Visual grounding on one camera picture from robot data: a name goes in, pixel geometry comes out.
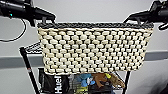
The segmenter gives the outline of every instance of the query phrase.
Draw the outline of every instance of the basket rim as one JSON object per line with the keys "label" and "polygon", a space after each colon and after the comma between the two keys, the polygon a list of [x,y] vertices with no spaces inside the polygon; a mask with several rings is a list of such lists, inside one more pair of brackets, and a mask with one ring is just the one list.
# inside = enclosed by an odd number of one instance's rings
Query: basket rim
{"label": "basket rim", "polygon": [[134,23],[38,23],[38,28],[135,28],[145,29],[153,28],[153,23],[134,24]]}

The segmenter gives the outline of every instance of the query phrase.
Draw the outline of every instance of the white wall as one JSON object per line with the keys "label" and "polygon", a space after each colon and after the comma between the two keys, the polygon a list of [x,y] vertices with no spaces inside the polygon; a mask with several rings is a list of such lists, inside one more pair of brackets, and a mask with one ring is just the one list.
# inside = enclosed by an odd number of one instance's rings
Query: white wall
{"label": "white wall", "polygon": [[[153,1],[34,0],[34,6],[56,14],[56,22],[123,22],[132,13],[148,10]],[[18,19],[0,17],[0,21],[0,39],[14,38],[23,30],[23,25]],[[26,23],[27,31],[21,39],[10,43],[0,42],[0,58],[20,57],[19,47],[38,42],[37,28],[31,28],[27,21]],[[168,50],[168,32],[159,31],[157,29],[158,25],[155,24],[147,51]],[[131,73],[126,94],[158,94],[157,92],[163,89],[168,82],[167,67],[167,60],[145,62],[140,70]],[[34,91],[29,84],[28,75],[24,71],[25,68],[1,69],[0,94],[32,94]],[[122,78],[125,77],[125,72],[120,72],[120,74]]]}

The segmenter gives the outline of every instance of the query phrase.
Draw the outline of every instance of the cream woven basket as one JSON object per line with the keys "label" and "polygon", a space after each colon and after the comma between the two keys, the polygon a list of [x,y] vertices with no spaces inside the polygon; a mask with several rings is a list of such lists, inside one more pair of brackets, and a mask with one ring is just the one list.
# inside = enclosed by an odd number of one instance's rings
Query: cream woven basket
{"label": "cream woven basket", "polygon": [[39,23],[44,71],[50,75],[137,70],[153,24]]}

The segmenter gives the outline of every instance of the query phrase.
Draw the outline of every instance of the woven texture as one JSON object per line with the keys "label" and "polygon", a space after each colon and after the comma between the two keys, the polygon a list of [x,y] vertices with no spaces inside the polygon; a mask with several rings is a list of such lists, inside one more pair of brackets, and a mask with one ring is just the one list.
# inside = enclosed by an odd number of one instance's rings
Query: woven texture
{"label": "woven texture", "polygon": [[61,24],[38,25],[45,73],[51,75],[137,70],[153,32],[153,25]]}

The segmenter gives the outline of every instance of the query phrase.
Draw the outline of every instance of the black metal frame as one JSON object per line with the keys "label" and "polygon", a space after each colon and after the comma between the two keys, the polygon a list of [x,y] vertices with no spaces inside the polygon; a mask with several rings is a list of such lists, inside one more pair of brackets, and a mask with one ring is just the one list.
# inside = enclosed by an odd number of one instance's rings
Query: black metal frame
{"label": "black metal frame", "polygon": [[[38,90],[38,87],[37,87],[37,84],[36,84],[36,80],[34,78],[33,71],[31,69],[30,62],[28,60],[27,54],[41,54],[41,53],[42,53],[42,50],[40,48],[40,42],[35,43],[33,45],[30,45],[30,46],[28,46],[26,48],[24,48],[24,47],[20,48],[20,54],[22,55],[22,57],[24,59],[25,66],[27,68],[28,74],[30,76],[30,79],[31,79],[31,82],[32,82],[32,85],[34,87],[34,90],[35,90],[36,94],[40,94],[40,92]],[[128,84],[128,80],[129,80],[129,77],[130,77],[130,73],[131,73],[131,71],[127,71],[127,73],[126,73],[125,88],[123,89],[122,94],[126,93],[127,84]]]}

